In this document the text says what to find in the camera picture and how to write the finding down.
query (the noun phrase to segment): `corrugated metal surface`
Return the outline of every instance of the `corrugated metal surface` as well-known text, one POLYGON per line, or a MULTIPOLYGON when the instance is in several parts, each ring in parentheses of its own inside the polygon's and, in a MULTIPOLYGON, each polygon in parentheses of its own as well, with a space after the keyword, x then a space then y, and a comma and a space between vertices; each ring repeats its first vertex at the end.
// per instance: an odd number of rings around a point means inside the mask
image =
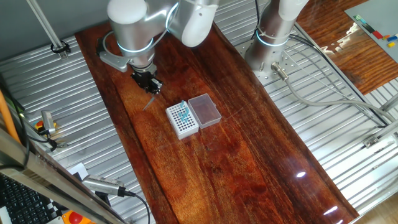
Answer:
MULTIPOLYGON (((41 110, 52 112, 57 122, 52 139, 65 140, 68 147, 51 155, 64 168, 82 162, 89 174, 118 179, 144 197, 76 39, 65 42, 72 49, 68 60, 44 47, 1 62, 0 72, 31 123, 41 119, 41 110)), ((145 206, 137 198, 109 200, 122 217, 147 223, 145 206)))
MULTIPOLYGON (((260 1, 260 8, 264 7, 264 3, 260 1)), ((234 45, 245 43, 252 36, 257 22, 254 1, 227 2, 218 9, 215 21, 234 45)), ((75 38, 65 41, 72 47, 68 60, 59 60, 48 47, 44 47, 0 62, 0 72, 13 94, 26 107, 30 122, 40 119, 40 110, 52 111, 58 124, 57 134, 53 137, 68 142, 67 149, 57 149, 52 154, 62 166, 69 168, 82 162, 89 174, 119 179, 127 188, 143 196, 75 38)), ((351 99, 358 99, 349 85, 314 51, 295 41, 289 41, 287 45, 291 46, 286 49, 288 54, 312 76, 329 84, 329 80, 320 72, 322 69, 342 93, 351 99)), ((293 86, 306 99, 343 99, 310 75, 300 72, 288 57, 284 58, 284 62, 293 86)), ((397 175, 396 145, 386 141, 383 146, 378 144, 366 149, 362 144, 363 140, 380 130, 375 122, 353 106, 305 106, 291 95, 276 75, 263 78, 262 81, 289 123, 360 213, 387 197, 388 192, 384 189, 391 188, 390 192, 394 191, 395 185, 390 182, 397 175)), ((395 94, 398 92, 398 82, 395 82, 395 87, 388 86, 387 89, 395 94)), ((382 103, 386 95, 384 90, 380 91, 380 97, 375 99, 382 103)), ((396 118, 398 110, 393 111, 392 115, 396 118)), ((146 210, 139 200, 110 199, 112 207, 124 218, 146 223, 146 210)))

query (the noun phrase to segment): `gray cable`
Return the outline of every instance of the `gray cable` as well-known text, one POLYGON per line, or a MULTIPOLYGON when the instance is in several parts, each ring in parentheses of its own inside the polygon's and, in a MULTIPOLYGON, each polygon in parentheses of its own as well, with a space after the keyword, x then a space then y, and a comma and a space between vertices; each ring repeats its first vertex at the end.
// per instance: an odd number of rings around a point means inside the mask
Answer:
POLYGON ((288 86, 288 88, 290 89, 290 91, 292 92, 292 94, 299 99, 301 102, 310 105, 310 106, 331 106, 331 105, 340 105, 340 104, 352 104, 352 105, 358 105, 358 106, 364 106, 366 108, 369 109, 373 109, 374 111, 378 112, 379 114, 385 116, 388 120, 390 120, 391 122, 394 122, 395 119, 390 116, 389 114, 387 114, 385 111, 380 110, 379 108, 364 103, 364 102, 360 102, 360 101, 355 101, 355 100, 338 100, 338 101, 329 101, 329 102, 321 102, 321 103, 316 103, 316 102, 312 102, 312 101, 308 101, 304 98, 302 98, 293 88, 292 84, 290 83, 289 79, 285 80, 286 85, 288 86))

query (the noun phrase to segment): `wooden panel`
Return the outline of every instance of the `wooden panel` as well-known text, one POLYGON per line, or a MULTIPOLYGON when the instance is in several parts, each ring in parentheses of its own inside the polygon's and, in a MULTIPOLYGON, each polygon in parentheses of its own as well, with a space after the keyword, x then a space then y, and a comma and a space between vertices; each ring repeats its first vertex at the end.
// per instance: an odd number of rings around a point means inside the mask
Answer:
POLYGON ((364 95, 398 77, 398 64, 344 12, 365 1, 310 0, 297 20, 364 95))
MULTIPOLYGON (((194 49, 171 35, 160 41, 155 64, 164 86, 145 111, 150 95, 132 70, 121 73, 95 54, 109 30, 104 24, 76 38, 157 223, 348 223, 358 216, 216 27, 194 49), (179 141, 165 109, 204 93, 223 118, 179 141)), ((115 39, 108 42, 117 52, 115 39)))

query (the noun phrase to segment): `clear plastic box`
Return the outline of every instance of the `clear plastic box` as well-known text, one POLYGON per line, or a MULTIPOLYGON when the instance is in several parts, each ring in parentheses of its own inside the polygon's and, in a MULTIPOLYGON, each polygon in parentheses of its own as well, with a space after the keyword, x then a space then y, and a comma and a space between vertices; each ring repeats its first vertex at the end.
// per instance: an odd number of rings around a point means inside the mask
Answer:
POLYGON ((220 112, 207 93, 188 100, 188 106, 202 129, 218 123, 221 119, 220 112))

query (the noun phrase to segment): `white robotic arm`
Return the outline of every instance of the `white robotic arm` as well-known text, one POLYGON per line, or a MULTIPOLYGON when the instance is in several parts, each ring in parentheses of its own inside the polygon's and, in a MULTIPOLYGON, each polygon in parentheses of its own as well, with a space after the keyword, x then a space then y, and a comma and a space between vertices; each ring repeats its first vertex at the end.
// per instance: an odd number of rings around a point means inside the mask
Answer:
POLYGON ((162 82, 155 78, 154 36, 162 34, 160 40, 169 31, 187 47, 196 47, 208 35, 217 8, 218 0, 110 0, 107 13, 123 57, 111 54, 103 44, 97 54, 122 72, 129 64, 137 84, 156 94, 162 82))
MULTIPOLYGON (((245 55, 253 70, 272 72, 279 62, 297 16, 308 0, 271 0, 265 7, 254 42, 245 55)), ((187 47, 196 47, 208 35, 218 0, 110 0, 108 17, 123 57, 112 55, 103 45, 101 60, 125 72, 146 92, 159 93, 162 82, 155 78, 154 36, 169 31, 187 47)))

